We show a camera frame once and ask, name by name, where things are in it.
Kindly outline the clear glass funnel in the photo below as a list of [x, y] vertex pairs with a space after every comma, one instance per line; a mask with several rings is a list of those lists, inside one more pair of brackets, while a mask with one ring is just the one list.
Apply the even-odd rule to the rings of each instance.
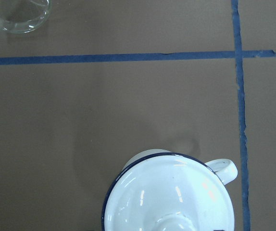
[[0, 0], [0, 31], [34, 31], [48, 19], [51, 8], [51, 0]]

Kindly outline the white enamel cup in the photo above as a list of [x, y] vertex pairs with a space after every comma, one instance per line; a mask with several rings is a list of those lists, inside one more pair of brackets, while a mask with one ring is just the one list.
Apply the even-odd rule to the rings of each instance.
[[206, 163], [194, 158], [192, 156], [181, 154], [181, 153], [174, 153], [164, 149], [149, 149], [142, 151], [131, 159], [124, 165], [122, 172], [126, 171], [127, 169], [131, 168], [132, 165], [135, 165], [135, 162], [139, 162], [140, 159], [146, 160], [152, 157], [163, 156], [163, 155], [171, 155], [171, 156], [181, 156], [185, 159], [193, 160], [206, 168], [208, 168], [211, 172], [217, 175], [220, 181], [227, 185], [228, 183], [232, 182], [238, 175], [238, 170], [236, 165], [232, 160], [229, 159], [215, 159]]

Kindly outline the white enamel lid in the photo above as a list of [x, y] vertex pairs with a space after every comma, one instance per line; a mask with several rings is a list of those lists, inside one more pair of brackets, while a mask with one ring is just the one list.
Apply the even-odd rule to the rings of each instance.
[[234, 210], [216, 174], [181, 156], [163, 155], [120, 172], [102, 207], [104, 231], [232, 231]]

